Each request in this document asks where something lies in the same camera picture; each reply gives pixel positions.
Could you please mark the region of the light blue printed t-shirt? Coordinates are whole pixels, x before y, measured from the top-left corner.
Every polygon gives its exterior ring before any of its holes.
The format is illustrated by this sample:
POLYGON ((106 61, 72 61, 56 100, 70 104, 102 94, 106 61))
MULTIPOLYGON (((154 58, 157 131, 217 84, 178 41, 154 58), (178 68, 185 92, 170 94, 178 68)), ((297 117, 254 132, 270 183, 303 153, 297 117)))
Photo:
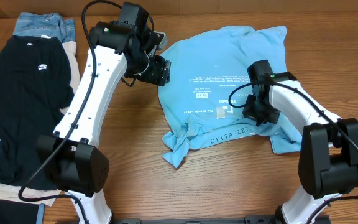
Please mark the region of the light blue printed t-shirt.
POLYGON ((297 152, 301 135, 285 116, 277 124, 245 118, 242 105, 251 94, 247 73, 256 61, 268 60, 284 72, 287 29, 255 30, 227 26, 175 42, 163 53, 172 64, 170 81, 158 98, 170 130, 162 138, 169 151, 163 158, 178 167, 190 150, 239 138, 268 136, 276 154, 297 152))

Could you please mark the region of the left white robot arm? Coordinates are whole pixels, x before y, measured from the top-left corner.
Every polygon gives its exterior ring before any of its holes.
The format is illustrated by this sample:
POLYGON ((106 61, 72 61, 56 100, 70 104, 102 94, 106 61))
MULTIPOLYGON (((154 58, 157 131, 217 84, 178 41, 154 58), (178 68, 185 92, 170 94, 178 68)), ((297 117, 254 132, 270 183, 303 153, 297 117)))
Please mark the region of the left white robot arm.
POLYGON ((85 36, 89 50, 79 87, 53 134, 38 138, 37 152, 40 171, 73 202, 80 223, 112 223, 103 192, 109 159, 98 148, 108 106, 121 80, 166 85, 171 63, 158 55, 166 35, 138 4, 125 2, 117 20, 99 22, 85 36))

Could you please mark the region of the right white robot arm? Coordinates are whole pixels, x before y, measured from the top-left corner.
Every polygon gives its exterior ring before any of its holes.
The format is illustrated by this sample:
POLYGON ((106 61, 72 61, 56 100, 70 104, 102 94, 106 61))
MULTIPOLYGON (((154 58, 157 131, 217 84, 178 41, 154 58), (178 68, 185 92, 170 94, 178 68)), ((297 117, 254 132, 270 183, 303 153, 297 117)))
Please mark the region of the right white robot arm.
POLYGON ((330 203, 350 199, 358 187, 358 120, 324 109, 290 72, 273 73, 268 60, 248 69, 252 94, 242 114, 257 125, 284 115, 301 134, 300 187, 273 215, 249 215, 246 223, 329 223, 320 213, 330 203))

